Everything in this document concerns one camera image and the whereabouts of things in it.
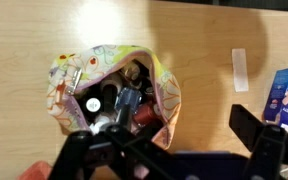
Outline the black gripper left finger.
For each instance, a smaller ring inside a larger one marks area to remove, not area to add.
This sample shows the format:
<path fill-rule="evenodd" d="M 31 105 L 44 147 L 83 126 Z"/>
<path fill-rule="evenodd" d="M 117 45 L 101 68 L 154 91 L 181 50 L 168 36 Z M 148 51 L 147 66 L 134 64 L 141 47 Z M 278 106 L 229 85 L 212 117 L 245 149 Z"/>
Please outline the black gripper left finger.
<path fill-rule="evenodd" d="M 135 180 L 141 170 L 138 166 L 148 170 L 145 177 L 171 180 L 171 168 L 167 163 L 171 156 L 126 128 L 131 120 L 129 105 L 121 108 L 117 120 L 118 123 L 105 124 L 96 135 L 90 131 L 71 133 L 47 180 L 90 180 L 101 166 L 108 166 L 124 180 Z"/>

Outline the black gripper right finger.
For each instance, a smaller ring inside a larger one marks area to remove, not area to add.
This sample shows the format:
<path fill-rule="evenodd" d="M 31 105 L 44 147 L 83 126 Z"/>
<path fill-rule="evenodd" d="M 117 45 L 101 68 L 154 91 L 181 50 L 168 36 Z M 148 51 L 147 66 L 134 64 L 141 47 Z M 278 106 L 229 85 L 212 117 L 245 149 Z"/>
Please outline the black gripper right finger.
<path fill-rule="evenodd" d="M 243 180 L 281 180 L 280 168 L 288 165 L 288 133 L 274 124 L 260 122 L 240 104 L 231 106 L 229 127 L 251 152 Z"/>

